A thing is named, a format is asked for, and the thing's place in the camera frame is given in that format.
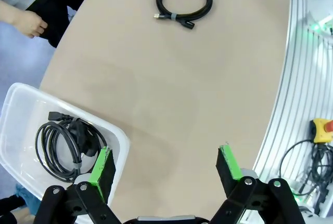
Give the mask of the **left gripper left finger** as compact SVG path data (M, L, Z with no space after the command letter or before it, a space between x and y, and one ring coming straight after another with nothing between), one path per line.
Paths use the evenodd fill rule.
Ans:
M46 189L34 223L75 223L81 215L89 215L93 223L120 223L107 205L115 173L112 150L104 148L88 181Z

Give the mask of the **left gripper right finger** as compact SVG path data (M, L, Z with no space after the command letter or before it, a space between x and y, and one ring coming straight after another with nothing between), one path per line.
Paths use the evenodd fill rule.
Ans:
M305 223L287 181L245 176L227 144L218 148L216 169L227 199L209 223L239 223L246 210L257 211L264 223Z

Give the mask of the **person's right hand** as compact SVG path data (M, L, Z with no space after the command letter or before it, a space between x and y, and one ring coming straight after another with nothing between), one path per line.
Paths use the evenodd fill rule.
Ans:
M11 23L23 35L34 38L44 33L48 24L36 13L15 9Z

